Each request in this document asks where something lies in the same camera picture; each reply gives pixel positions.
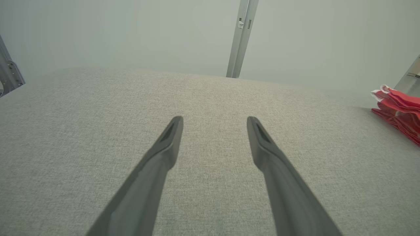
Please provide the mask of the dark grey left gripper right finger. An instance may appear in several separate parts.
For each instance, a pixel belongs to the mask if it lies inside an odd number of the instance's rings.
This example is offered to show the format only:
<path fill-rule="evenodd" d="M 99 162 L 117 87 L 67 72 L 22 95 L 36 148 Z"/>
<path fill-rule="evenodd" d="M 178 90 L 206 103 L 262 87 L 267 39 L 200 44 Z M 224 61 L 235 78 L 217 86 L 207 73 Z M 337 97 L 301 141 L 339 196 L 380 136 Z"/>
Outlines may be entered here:
<path fill-rule="evenodd" d="M 342 235 L 256 117 L 247 118 L 247 131 L 254 164 L 264 175 L 277 235 Z"/>

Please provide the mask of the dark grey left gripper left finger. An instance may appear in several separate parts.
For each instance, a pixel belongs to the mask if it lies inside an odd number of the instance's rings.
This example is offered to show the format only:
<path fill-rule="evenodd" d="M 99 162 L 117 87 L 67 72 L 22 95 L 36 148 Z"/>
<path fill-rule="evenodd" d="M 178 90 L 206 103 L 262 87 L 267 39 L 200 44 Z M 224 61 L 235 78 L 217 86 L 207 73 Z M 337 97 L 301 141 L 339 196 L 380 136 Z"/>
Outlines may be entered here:
<path fill-rule="evenodd" d="M 151 236 L 167 173 L 177 161 L 183 117 L 175 116 L 87 232 L 88 236 Z"/>

